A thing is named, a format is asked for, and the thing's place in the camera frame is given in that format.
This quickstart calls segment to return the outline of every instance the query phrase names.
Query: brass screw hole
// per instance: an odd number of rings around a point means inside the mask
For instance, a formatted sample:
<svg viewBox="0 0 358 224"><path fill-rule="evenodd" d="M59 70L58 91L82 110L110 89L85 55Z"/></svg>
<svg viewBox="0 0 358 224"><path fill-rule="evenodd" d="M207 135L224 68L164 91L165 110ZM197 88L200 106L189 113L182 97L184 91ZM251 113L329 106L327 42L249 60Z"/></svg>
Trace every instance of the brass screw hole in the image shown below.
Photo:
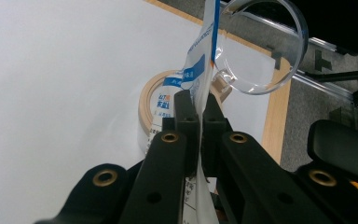
<svg viewBox="0 0 358 224"><path fill-rule="evenodd" d="M97 187L106 187L115 183L117 177L118 174L114 170L101 170L92 178L92 183Z"/></svg>
<svg viewBox="0 0 358 224"><path fill-rule="evenodd" d="M161 136L162 141L166 143L176 142L179 139L179 135L176 133L166 133Z"/></svg>
<svg viewBox="0 0 358 224"><path fill-rule="evenodd" d="M323 170L310 170L309 175L311 180L322 186L334 187L337 184L336 179Z"/></svg>
<svg viewBox="0 0 358 224"><path fill-rule="evenodd" d="M236 143L245 143L248 138L240 133L234 133L232 134L229 139L231 139L231 141L236 142Z"/></svg>

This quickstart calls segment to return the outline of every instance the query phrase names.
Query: blue label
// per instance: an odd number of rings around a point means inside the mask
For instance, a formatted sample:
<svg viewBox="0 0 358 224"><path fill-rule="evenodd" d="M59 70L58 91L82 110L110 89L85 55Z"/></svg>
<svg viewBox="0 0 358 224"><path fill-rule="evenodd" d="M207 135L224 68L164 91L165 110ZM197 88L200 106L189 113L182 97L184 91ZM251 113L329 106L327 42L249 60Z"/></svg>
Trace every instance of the blue label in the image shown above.
<svg viewBox="0 0 358 224"><path fill-rule="evenodd" d="M163 109L169 109L170 108L170 95L160 95L158 97L157 101L157 107L163 108Z"/></svg>
<svg viewBox="0 0 358 224"><path fill-rule="evenodd" d="M220 16L220 0L215 0L214 2L214 25L212 32L212 52L211 60L214 63L214 58L216 57L216 44L217 44L217 30L219 28L219 16Z"/></svg>
<svg viewBox="0 0 358 224"><path fill-rule="evenodd" d="M179 77L166 77L162 85L180 87L182 85L182 79Z"/></svg>
<svg viewBox="0 0 358 224"><path fill-rule="evenodd" d="M183 82L194 81L205 70L205 54L202 54L194 66L189 67L183 71Z"/></svg>

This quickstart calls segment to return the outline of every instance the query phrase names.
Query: plastic bag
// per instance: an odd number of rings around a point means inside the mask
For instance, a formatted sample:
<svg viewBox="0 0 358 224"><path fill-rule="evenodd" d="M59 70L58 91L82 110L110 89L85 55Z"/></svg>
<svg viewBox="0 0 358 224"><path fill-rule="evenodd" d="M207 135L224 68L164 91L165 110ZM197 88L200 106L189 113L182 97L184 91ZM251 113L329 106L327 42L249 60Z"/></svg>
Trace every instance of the plastic bag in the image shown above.
<svg viewBox="0 0 358 224"><path fill-rule="evenodd" d="M203 26L198 38L188 50L184 68L164 79L153 114L147 148L156 133L161 131L162 118L173 117L173 96L177 92L190 90L193 104L199 119L202 120L213 76L219 4L220 2L215 0L205 1ZM218 223L200 160L199 154L197 176L186 179L184 223Z"/></svg>

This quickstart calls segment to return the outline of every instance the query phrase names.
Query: roll of tape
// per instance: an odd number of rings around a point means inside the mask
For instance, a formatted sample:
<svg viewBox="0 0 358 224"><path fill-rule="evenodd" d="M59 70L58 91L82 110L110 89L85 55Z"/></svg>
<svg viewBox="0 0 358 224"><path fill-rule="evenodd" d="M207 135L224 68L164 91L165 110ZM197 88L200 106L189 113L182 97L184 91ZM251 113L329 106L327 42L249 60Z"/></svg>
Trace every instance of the roll of tape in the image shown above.
<svg viewBox="0 0 358 224"><path fill-rule="evenodd" d="M146 135L149 134L153 121L152 112L150 110L150 103L153 92L162 85L162 82L166 76L173 74L175 71L176 70L170 70L157 74L145 84L141 91L138 104L138 117L140 126ZM217 103L222 109L222 102L228 97L232 89L227 85L225 80L221 79L221 77L217 77L213 80L210 91L214 97L216 97Z"/></svg>

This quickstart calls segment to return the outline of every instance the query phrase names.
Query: transparent plastic loop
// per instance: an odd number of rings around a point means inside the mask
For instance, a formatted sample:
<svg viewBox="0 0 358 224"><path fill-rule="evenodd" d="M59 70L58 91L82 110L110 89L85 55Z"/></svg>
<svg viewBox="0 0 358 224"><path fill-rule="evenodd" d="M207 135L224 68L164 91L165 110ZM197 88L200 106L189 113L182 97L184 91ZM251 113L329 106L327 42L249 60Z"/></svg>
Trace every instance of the transparent plastic loop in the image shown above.
<svg viewBox="0 0 358 224"><path fill-rule="evenodd" d="M231 1L220 16L216 76L247 94L269 93L296 72L307 45L307 24L291 2Z"/></svg>

